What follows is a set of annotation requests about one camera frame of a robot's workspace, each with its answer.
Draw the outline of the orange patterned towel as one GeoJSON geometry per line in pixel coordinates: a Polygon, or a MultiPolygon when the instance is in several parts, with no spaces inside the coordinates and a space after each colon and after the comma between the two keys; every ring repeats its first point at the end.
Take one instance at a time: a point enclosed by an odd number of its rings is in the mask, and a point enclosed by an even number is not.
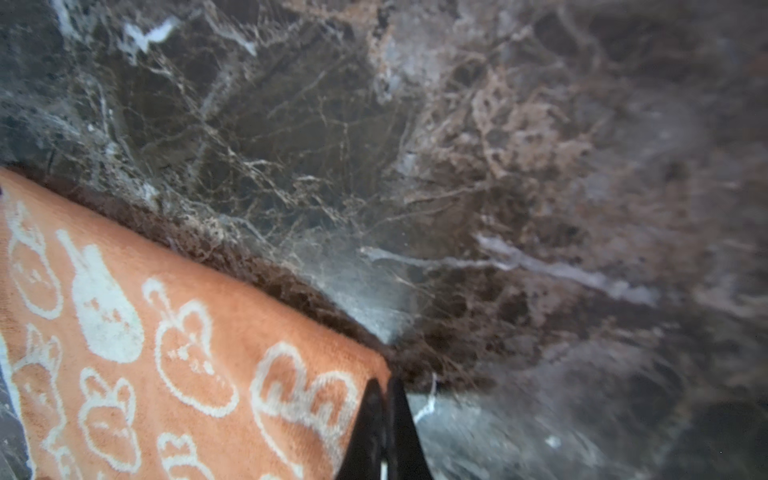
{"type": "Polygon", "coordinates": [[[36,479],[331,479],[377,352],[9,171],[1,368],[36,479]]]}

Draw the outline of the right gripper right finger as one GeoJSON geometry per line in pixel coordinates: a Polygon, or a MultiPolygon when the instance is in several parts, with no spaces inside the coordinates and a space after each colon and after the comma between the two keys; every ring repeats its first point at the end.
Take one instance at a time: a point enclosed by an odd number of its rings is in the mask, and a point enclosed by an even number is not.
{"type": "Polygon", "coordinates": [[[388,381],[385,400],[385,430],[388,480],[432,480],[428,463],[399,378],[388,381]]]}

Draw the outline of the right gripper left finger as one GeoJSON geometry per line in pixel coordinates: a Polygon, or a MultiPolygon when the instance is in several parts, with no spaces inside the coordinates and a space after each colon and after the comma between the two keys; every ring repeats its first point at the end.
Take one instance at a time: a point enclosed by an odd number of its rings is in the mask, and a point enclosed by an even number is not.
{"type": "Polygon", "coordinates": [[[384,450],[384,402],[376,379],[366,384],[350,442],[336,480],[380,480],[384,450]]]}

